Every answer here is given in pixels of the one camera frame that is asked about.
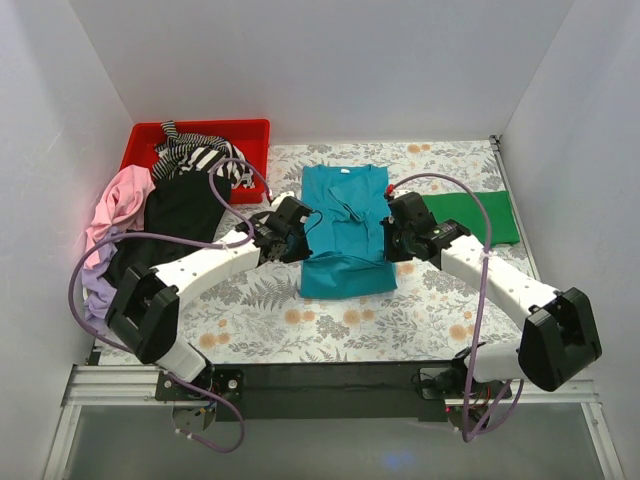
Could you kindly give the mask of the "teal t shirt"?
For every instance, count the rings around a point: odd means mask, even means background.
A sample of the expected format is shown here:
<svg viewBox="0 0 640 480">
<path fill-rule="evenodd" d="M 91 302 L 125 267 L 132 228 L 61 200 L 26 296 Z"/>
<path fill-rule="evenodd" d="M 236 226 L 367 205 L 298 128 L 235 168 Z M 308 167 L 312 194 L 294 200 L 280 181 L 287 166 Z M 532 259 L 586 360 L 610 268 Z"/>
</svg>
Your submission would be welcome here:
<svg viewBox="0 0 640 480">
<path fill-rule="evenodd" d="M 302 263 L 301 297 L 341 300 L 397 288 L 381 224 L 390 214 L 388 183 L 388 170 L 373 165 L 303 169 L 302 202 L 314 215 L 306 228 L 312 254 Z"/>
</svg>

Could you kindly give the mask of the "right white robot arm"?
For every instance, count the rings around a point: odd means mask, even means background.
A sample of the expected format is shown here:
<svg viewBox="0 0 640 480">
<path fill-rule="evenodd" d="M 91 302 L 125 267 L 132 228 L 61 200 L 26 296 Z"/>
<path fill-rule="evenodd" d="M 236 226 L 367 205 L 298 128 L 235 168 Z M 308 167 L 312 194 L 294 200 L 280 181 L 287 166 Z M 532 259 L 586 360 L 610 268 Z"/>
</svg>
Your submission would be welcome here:
<svg viewBox="0 0 640 480">
<path fill-rule="evenodd" d="M 581 290 L 560 291 L 485 252 L 469 229 L 439 223 L 415 192 L 386 196 L 384 256 L 392 263 L 419 259 L 478 291 L 518 327 L 516 343 L 479 344 L 457 354 L 454 389 L 475 397 L 490 382 L 523 379 L 553 392 L 602 355 L 591 302 Z"/>
</svg>

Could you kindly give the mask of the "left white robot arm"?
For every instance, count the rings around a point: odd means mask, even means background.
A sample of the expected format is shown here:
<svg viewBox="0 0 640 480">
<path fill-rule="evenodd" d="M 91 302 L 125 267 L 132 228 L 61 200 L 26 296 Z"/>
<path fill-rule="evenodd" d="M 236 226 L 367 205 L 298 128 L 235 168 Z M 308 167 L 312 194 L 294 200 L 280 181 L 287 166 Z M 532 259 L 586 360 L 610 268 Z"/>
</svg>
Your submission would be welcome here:
<svg viewBox="0 0 640 480">
<path fill-rule="evenodd" d="M 183 308 L 227 279 L 268 262 L 306 260 L 311 250 L 305 223 L 313 210 L 283 194 L 275 208 L 237 224 L 218 242 L 154 267 L 131 265 L 116 290 L 106 323 L 141 363 L 154 364 L 178 379 L 193 400 L 213 386 L 215 367 L 178 333 Z"/>
</svg>

